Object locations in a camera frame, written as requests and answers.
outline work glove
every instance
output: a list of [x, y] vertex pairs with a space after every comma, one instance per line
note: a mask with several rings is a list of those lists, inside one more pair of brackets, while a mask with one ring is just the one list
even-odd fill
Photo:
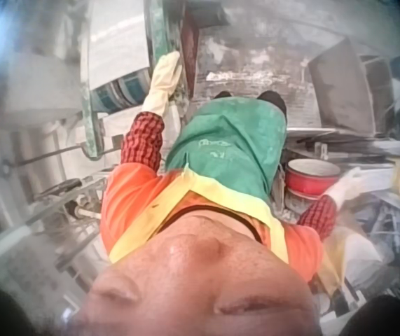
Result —
[[360, 168], [354, 168], [324, 194], [331, 197], [337, 204], [337, 209], [340, 210], [344, 202], [354, 200], [362, 193], [364, 193], [364, 180], [361, 177]]
[[179, 52], [174, 51], [159, 59], [153, 71], [149, 95], [145, 98], [142, 111], [163, 116], [169, 98], [177, 88], [182, 66], [178, 65]]

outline metal sheet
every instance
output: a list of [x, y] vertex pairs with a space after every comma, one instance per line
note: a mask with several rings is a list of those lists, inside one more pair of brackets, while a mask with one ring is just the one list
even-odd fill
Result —
[[144, 0], [95, 0], [90, 27], [90, 89], [149, 66]]

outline green apron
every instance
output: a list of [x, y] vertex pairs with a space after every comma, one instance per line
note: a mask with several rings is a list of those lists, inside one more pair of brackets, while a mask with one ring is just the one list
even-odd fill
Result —
[[215, 99], [182, 130], [165, 168], [170, 172], [188, 165], [199, 175], [270, 205], [286, 134], [284, 114], [271, 103], [240, 97]]

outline yellow reflective stripe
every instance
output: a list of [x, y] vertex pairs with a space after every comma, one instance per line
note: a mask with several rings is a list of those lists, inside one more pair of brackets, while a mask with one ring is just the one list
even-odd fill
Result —
[[152, 201], [122, 234], [109, 254], [111, 262], [118, 262], [145, 244], [158, 231], [170, 212], [189, 190], [222, 207], [246, 214], [266, 224], [270, 228], [272, 252], [285, 263], [289, 262], [284, 228], [271, 215], [269, 206], [263, 200], [229, 189], [213, 178], [196, 174], [188, 167]]

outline eye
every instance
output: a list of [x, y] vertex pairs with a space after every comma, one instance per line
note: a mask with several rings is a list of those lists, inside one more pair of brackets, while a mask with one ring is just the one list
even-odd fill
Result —
[[243, 300], [222, 305], [217, 310], [220, 314], [239, 315], [273, 308], [282, 308], [282, 305], [278, 300], [269, 297], [246, 297]]

